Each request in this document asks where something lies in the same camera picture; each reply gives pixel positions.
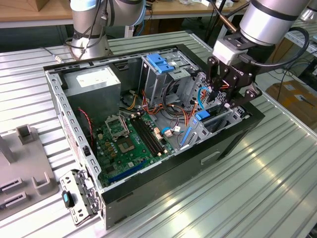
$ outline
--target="red cable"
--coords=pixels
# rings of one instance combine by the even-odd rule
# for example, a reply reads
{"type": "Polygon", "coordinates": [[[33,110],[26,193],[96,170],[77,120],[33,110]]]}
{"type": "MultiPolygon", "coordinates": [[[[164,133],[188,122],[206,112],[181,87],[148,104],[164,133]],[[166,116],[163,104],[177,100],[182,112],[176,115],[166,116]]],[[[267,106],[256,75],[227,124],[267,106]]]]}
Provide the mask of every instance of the red cable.
{"type": "Polygon", "coordinates": [[[91,146],[93,146],[93,129],[92,129],[92,126],[91,126],[91,122],[90,122],[90,119],[87,115],[87,113],[85,113],[82,109],[78,109],[80,112],[82,112],[82,114],[84,114],[85,118],[87,119],[87,122],[89,124],[89,130],[90,130],[90,138],[91,138],[91,146]]]}

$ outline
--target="blue cable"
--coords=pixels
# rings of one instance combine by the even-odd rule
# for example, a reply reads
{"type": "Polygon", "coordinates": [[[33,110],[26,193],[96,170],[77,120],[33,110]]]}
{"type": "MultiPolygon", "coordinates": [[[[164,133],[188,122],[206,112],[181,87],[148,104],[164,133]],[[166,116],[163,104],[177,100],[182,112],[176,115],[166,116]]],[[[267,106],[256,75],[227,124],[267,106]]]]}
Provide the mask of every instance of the blue cable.
{"type": "Polygon", "coordinates": [[[197,101],[198,101],[198,104],[199,106],[204,109],[204,106],[203,106],[203,103],[202,101],[200,100],[200,93],[203,89],[206,89],[207,91],[209,91],[208,87],[201,87],[199,90],[198,90],[198,96],[197,96],[197,101]]]}
{"type": "Polygon", "coordinates": [[[142,21],[142,28],[141,30],[139,31],[139,33],[137,34],[137,36],[139,36],[141,34],[141,32],[143,31],[143,28],[144,28],[144,20],[142,21]]]}
{"type": "Polygon", "coordinates": [[[167,130],[170,130],[169,127],[165,127],[163,130],[162,130],[162,134],[164,134],[164,132],[166,132],[167,130]]]}

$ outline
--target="blue pcie slot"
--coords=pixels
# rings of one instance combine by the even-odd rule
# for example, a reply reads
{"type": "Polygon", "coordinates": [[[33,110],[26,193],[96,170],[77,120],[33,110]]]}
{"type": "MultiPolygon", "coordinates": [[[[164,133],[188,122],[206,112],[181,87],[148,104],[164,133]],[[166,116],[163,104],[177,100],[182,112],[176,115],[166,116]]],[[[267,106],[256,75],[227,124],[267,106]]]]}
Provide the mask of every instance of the blue pcie slot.
{"type": "Polygon", "coordinates": [[[189,133],[190,133],[191,130],[192,130],[191,127],[189,127],[189,128],[187,129],[186,134],[184,135],[184,138],[183,138],[182,141],[180,142],[180,145],[181,145],[181,146],[183,146],[183,144],[185,143],[185,141],[186,141],[186,139],[187,139],[187,137],[188,137],[188,135],[189,135],[189,133]]]}
{"type": "Polygon", "coordinates": [[[124,171],[123,173],[120,173],[112,178],[109,178],[108,181],[111,182],[115,182],[118,181],[124,177],[127,177],[131,174],[133,174],[134,172],[137,172],[138,170],[140,170],[143,167],[143,164],[146,162],[146,160],[142,161],[141,163],[139,163],[138,165],[128,169],[127,171],[124,171]]]}

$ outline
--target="wooden table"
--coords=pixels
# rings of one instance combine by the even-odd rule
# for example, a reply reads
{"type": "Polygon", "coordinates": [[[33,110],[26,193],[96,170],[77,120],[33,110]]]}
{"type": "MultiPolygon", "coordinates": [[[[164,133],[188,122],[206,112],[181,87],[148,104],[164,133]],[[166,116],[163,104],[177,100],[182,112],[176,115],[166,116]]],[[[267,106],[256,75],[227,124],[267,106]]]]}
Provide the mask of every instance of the wooden table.
{"type": "MultiPolygon", "coordinates": [[[[226,14],[244,4],[246,0],[226,7],[226,14]]],[[[211,16],[212,7],[201,3],[183,5],[178,0],[172,2],[156,1],[153,4],[153,19],[211,16]]],[[[147,11],[145,19],[150,18],[147,11]]],[[[39,12],[0,6],[0,28],[50,26],[72,24],[71,8],[68,0],[50,0],[39,12]]]]}

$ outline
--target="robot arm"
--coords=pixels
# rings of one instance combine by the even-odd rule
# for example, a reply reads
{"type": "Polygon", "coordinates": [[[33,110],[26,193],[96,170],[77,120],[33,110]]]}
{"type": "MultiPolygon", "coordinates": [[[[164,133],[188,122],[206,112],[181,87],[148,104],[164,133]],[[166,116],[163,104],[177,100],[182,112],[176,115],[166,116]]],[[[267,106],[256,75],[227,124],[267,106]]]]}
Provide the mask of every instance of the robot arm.
{"type": "Polygon", "coordinates": [[[317,21],[317,0],[311,0],[301,14],[301,20],[307,23],[316,23],[317,21]]]}
{"type": "Polygon", "coordinates": [[[71,0],[70,6],[74,36],[68,46],[78,60],[109,55],[105,28],[140,24],[146,11],[145,0],[71,0]]]}
{"type": "Polygon", "coordinates": [[[213,92],[209,101],[213,101],[218,92],[226,93],[224,106],[227,108],[251,101],[262,94],[255,85],[255,76],[262,67],[272,70],[299,58],[309,45],[309,35],[302,28],[290,27],[308,2],[309,0],[252,0],[240,22],[239,30],[232,24],[227,24],[233,34],[217,40],[213,56],[208,59],[210,71],[207,80],[213,92]],[[304,34],[305,44],[302,49],[287,62],[266,64],[275,44],[289,30],[304,34]],[[224,83],[228,87],[221,89],[224,83]],[[242,87],[248,87],[244,98],[235,98],[242,87]]]}

